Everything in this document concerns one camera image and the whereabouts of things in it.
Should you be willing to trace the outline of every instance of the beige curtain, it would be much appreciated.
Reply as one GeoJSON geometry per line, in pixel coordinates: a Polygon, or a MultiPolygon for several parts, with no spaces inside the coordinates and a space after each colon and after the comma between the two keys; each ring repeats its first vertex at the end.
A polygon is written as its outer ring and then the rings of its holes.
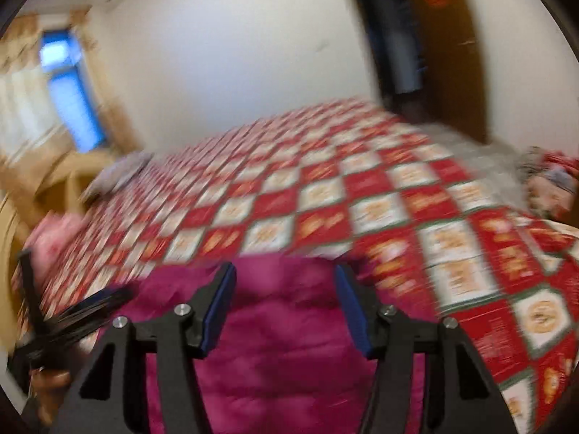
{"type": "Polygon", "coordinates": [[[91,37],[88,28],[88,9],[71,12],[72,32],[80,42],[86,72],[96,101],[98,120],[109,141],[121,153],[141,150],[143,146],[119,98],[106,79],[98,58],[98,44],[91,37]]]}
{"type": "Polygon", "coordinates": [[[74,149],[40,66],[41,37],[38,17],[27,15],[0,39],[0,189],[29,226],[41,217],[34,192],[54,161],[74,149]]]}

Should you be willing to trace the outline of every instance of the bedsheet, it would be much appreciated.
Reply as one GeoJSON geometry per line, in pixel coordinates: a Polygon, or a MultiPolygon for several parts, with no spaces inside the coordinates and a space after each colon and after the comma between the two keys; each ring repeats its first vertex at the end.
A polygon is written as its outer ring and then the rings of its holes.
{"type": "Polygon", "coordinates": [[[50,277],[49,315],[162,264],[350,252],[372,260],[381,293],[458,318],[519,432],[571,372],[577,231],[502,207],[450,151],[359,99],[155,157],[92,214],[50,277]]]}

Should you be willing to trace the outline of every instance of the wooden door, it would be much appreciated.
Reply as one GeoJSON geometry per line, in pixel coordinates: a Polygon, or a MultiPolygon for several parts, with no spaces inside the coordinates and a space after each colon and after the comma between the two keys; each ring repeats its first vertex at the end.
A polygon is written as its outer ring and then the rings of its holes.
{"type": "Polygon", "coordinates": [[[487,143],[485,78],[466,0],[410,0],[428,65],[424,87],[440,121],[487,143]]]}

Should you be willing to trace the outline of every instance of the blue window frame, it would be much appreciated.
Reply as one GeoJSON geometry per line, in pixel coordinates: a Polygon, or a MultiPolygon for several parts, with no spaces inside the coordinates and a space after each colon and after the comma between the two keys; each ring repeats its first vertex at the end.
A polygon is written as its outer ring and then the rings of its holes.
{"type": "Polygon", "coordinates": [[[102,145],[105,134],[80,76],[82,52],[68,31],[46,32],[40,50],[41,65],[49,75],[48,91],[79,152],[102,145]]]}

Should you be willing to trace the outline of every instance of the silver bolt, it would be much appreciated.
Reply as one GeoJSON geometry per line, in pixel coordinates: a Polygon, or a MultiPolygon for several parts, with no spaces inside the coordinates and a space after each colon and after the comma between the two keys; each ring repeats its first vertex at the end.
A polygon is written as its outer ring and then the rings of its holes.
{"type": "Polygon", "coordinates": [[[456,318],[452,318],[451,316],[448,316],[447,318],[442,320],[442,324],[444,325],[445,328],[448,328],[449,330],[453,330],[456,327],[458,327],[458,321],[456,320],[456,318]]]}
{"type": "Polygon", "coordinates": [[[382,316],[394,316],[397,312],[398,312],[398,309],[393,305],[380,307],[380,314],[382,316]]]}
{"type": "Polygon", "coordinates": [[[114,326],[115,328],[121,329],[121,328],[124,328],[125,326],[127,326],[127,323],[128,323],[128,318],[126,316],[117,316],[112,321],[112,326],[114,326]]]}
{"type": "Polygon", "coordinates": [[[179,305],[175,306],[173,312],[175,312],[179,316],[185,316],[189,312],[191,312],[191,306],[187,305],[186,303],[180,303],[179,305]]]}

